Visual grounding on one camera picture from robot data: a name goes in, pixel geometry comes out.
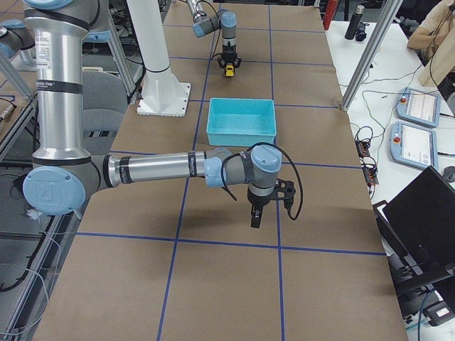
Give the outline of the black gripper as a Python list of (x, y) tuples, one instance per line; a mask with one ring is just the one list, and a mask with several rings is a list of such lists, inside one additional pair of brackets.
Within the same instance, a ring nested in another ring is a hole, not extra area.
[(252, 205), (251, 228), (260, 228), (262, 210), (272, 199), (273, 189), (248, 189), (247, 199)]
[(225, 68), (225, 62), (234, 62), (234, 68), (239, 68), (242, 62), (241, 57), (236, 57), (236, 45), (223, 45), (221, 56), (217, 57), (218, 65)]

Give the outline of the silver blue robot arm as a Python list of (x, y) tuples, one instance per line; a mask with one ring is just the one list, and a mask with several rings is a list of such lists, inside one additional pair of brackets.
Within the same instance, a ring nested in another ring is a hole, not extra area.
[(121, 184), (171, 178), (204, 178), (212, 188), (248, 186), (251, 225), (264, 206), (284, 198), (279, 179), (282, 152), (259, 142), (246, 151), (93, 156), (83, 144), (82, 44), (90, 34), (109, 34), (107, 1), (25, 1), (26, 25), (36, 45), (40, 146), (23, 183), (26, 200), (48, 215), (72, 212), (93, 194)]
[(208, 1), (186, 1), (193, 17), (193, 32), (197, 38), (218, 32), (223, 38), (222, 50), (214, 47), (212, 59), (224, 70), (226, 77), (233, 77), (241, 65), (242, 58), (237, 54), (237, 16), (227, 9), (215, 10)]

